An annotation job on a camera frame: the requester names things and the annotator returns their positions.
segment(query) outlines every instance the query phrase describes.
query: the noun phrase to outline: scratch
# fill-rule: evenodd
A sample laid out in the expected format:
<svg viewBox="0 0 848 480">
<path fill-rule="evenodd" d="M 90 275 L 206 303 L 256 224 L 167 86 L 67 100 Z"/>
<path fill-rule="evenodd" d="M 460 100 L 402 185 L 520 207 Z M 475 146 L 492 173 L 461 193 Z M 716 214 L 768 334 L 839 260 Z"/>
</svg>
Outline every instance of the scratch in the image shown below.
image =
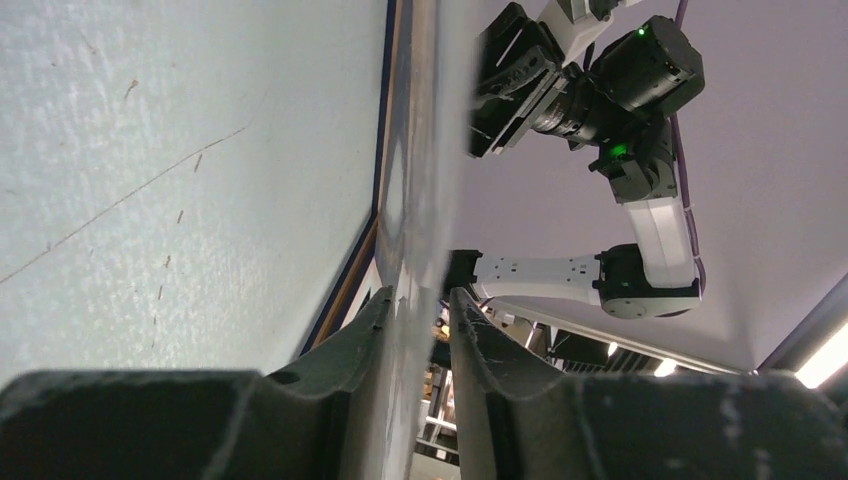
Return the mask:
<svg viewBox="0 0 848 480">
<path fill-rule="evenodd" d="M 79 32 L 80 37 L 82 37 L 82 41 L 85 42 L 85 46 L 88 47 L 88 51 L 91 52 L 92 55 L 97 55 L 97 49 L 91 45 L 91 42 L 88 41 L 88 38 L 86 38 L 85 34 L 82 33 L 82 30 Z"/>
<path fill-rule="evenodd" d="M 78 233 L 79 233 L 79 232 L 81 232 L 83 229 L 85 229 L 86 227 L 88 227 L 89 225 L 91 225 L 92 223 L 94 223 L 95 221 L 97 221 L 100 217 L 102 217 L 103 215 L 106 215 L 107 213 L 109 213 L 110 211 L 112 211 L 112 209 L 114 209 L 114 208 L 115 208 L 115 207 L 117 207 L 118 205 L 120 205 L 120 204 L 124 203 L 125 201 L 127 201 L 128 199 L 130 199 L 130 198 L 131 198 L 133 195 L 135 195 L 136 193 L 138 193 L 138 192 L 140 192 L 140 191 L 144 190 L 144 189 L 145 189 L 146 187 L 148 187 L 151 183 L 155 182 L 156 180 L 159 180 L 160 178 L 162 178 L 163 176 L 165 176 L 166 174 L 168 174 L 168 172 L 170 172 L 171 170 L 173 170 L 173 169 L 175 169 L 175 168 L 179 167 L 180 165 L 182 165 L 183 163 L 185 163 L 185 161 L 186 161 L 186 160 L 188 160 L 189 158 L 192 158 L 192 157 L 194 157 L 195 155 L 197 155 L 198 153 L 200 153 L 200 152 L 202 152 L 202 151 L 204 151 L 204 150 L 207 150 L 207 149 L 209 149 L 209 148 L 212 148 L 212 147 L 214 147 L 215 145 L 218 145 L 218 144 L 219 144 L 219 143 L 221 143 L 221 142 L 225 142 L 225 141 L 227 141 L 227 140 L 229 140 L 229 139 L 231 139 L 231 138 L 235 137 L 235 136 L 236 136 L 236 135 L 238 135 L 239 133 L 241 133 L 241 132 L 245 131 L 245 130 L 247 129 L 247 127 L 249 127 L 249 126 L 250 126 L 250 123 L 248 123 L 247 125 L 245 125 L 245 126 L 243 126 L 243 127 L 239 128 L 238 130 L 235 130 L 234 132 L 230 133 L 229 135 L 226 135 L 226 136 L 224 136 L 224 137 L 221 137 L 221 138 L 219 138 L 218 140 L 215 140 L 214 142 L 212 142 L 212 143 L 210 143 L 210 144 L 208 144 L 208 145 L 205 145 L 205 146 L 203 146 L 203 147 L 198 148 L 197 150 L 195 150 L 195 151 L 193 151 L 193 152 L 189 153 L 188 155 L 186 155 L 185 157 L 181 158 L 180 160 L 177 160 L 177 162 L 176 162 L 176 163 L 174 163 L 173 165 L 171 165 L 170 167 L 166 168 L 165 170 L 162 170 L 161 172 L 159 172 L 158 174 L 156 174 L 156 175 L 155 175 L 153 178 L 151 178 L 150 180 L 148 180 L 148 181 L 144 182 L 144 183 L 143 183 L 143 184 L 141 184 L 140 186 L 138 186 L 138 187 L 136 187 L 135 189 L 133 189 L 130 193 L 128 193 L 128 194 L 124 195 L 123 197 L 121 197 L 120 199 L 118 199 L 118 200 L 117 200 L 115 203 L 113 203 L 112 205 L 109 205 L 108 207 L 106 207 L 105 209 L 103 209 L 102 211 L 100 211 L 100 213 L 98 213 L 97 215 L 95 215 L 94 217 L 92 217 L 89 221 L 87 221 L 87 222 L 83 223 L 83 224 L 82 224 L 79 228 L 77 228 L 77 229 L 76 229 L 76 230 L 74 230 L 73 232 L 71 232 L 71 233 L 69 233 L 69 234 L 65 235 L 64 237 L 62 237 L 59 241 L 57 241 L 56 243 L 54 243 L 54 244 L 52 245 L 52 247 L 53 247 L 53 248 L 52 248 L 51 250 L 45 250 L 45 251 L 43 251 L 43 252 L 39 253 L 38 255 L 36 255 L 35 257 L 33 257 L 30 261 L 28 261 L 27 263 L 23 264 L 23 265 L 22 265 L 20 268 L 18 268 L 17 270 L 15 270 L 14 272 L 12 272 L 12 273 L 10 273 L 10 274 L 6 275 L 5 277 L 3 277 L 3 279 L 2 279 L 2 280 L 0 280 L 0 285 L 2 285 L 2 284 L 4 284 L 4 283 L 8 282 L 8 281 L 9 281 L 9 279 L 11 279 L 11 278 L 12 278 L 12 277 L 14 277 L 15 275 L 17 275 L 17 274 L 19 274 L 19 273 L 23 272 L 24 270 L 26 270 L 27 268 L 29 268 L 30 266 L 32 266 L 35 262 L 37 262 L 37 261 L 41 260 L 42 258 L 44 258 L 44 256 L 45 256 L 45 255 L 47 255 L 48 253 L 50 253 L 52 250 L 55 250 L 55 249 L 56 249 L 56 247 L 58 247 L 58 246 L 62 245 L 63 243 L 65 243 L 65 242 L 67 242 L 68 240 L 70 240 L 71 238 L 73 238 L 73 237 L 74 237 L 74 235 L 78 234 Z"/>
<path fill-rule="evenodd" d="M 138 80 L 133 78 L 133 81 L 130 82 L 129 88 L 127 88 L 127 93 L 124 94 L 124 103 L 127 102 L 127 97 L 130 96 L 130 92 L 132 91 L 132 89 L 137 87 L 137 86 L 138 86 Z"/>
</svg>

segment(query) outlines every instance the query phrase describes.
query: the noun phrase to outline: ceiling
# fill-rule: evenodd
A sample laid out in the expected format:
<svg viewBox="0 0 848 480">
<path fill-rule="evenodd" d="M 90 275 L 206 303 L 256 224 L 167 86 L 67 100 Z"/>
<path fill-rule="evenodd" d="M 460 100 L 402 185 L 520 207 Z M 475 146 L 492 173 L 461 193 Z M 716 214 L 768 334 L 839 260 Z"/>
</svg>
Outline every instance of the ceiling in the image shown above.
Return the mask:
<svg viewBox="0 0 848 480">
<path fill-rule="evenodd" d="M 489 0 L 482 30 L 507 4 Z M 535 17 L 544 0 L 522 2 Z M 615 11 L 606 44 L 677 0 Z M 638 322 L 552 299 L 513 299 L 588 327 L 720 365 L 753 369 L 848 272 L 848 3 L 693 0 L 684 32 L 707 87 L 679 117 L 707 289 L 700 308 Z M 467 159 L 454 248 L 571 257 L 634 241 L 596 151 L 528 134 Z"/>
</svg>

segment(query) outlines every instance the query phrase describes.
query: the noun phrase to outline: light fixture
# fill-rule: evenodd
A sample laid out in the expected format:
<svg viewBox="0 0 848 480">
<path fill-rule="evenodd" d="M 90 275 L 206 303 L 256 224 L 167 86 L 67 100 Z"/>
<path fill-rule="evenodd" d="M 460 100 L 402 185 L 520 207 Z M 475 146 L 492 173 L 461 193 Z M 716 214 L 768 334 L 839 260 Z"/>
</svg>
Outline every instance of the light fixture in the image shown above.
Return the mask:
<svg viewBox="0 0 848 480">
<path fill-rule="evenodd" d="M 807 388 L 816 388 L 848 363 L 848 323 L 830 337 L 818 351 L 798 369 L 795 376 Z"/>
<path fill-rule="evenodd" d="M 670 358 L 666 358 L 660 363 L 660 366 L 654 370 L 655 377 L 667 377 L 674 373 L 674 369 L 677 368 L 677 362 Z"/>
</svg>

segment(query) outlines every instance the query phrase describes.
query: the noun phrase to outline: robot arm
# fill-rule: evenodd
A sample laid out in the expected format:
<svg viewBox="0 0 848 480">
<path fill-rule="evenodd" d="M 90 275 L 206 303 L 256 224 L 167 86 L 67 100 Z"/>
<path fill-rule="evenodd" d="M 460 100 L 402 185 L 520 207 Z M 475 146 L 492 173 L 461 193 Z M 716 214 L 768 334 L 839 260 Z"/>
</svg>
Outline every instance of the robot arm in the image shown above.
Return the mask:
<svg viewBox="0 0 848 480">
<path fill-rule="evenodd" d="M 551 0 L 538 21 L 511 3 L 483 33 L 469 153 L 501 153 L 529 130 L 571 150 L 598 147 L 589 169 L 609 181 L 637 243 L 570 259 L 455 252 L 464 275 L 448 277 L 464 277 L 479 297 L 566 298 L 619 318 L 670 316 L 700 303 L 668 121 L 704 88 L 700 54 L 671 20 L 655 16 L 586 71 L 573 63 L 612 9 L 633 3 Z"/>
</svg>

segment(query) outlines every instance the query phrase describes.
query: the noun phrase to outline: green indicator light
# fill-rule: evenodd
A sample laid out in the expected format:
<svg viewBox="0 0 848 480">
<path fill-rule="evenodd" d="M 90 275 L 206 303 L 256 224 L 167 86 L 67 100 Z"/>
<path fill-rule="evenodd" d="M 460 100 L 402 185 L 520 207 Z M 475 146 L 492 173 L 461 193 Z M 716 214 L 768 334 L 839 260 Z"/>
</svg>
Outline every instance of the green indicator light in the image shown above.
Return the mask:
<svg viewBox="0 0 848 480">
<path fill-rule="evenodd" d="M 620 157 L 627 153 L 627 145 L 616 145 L 610 150 L 610 156 L 613 158 Z"/>
</svg>

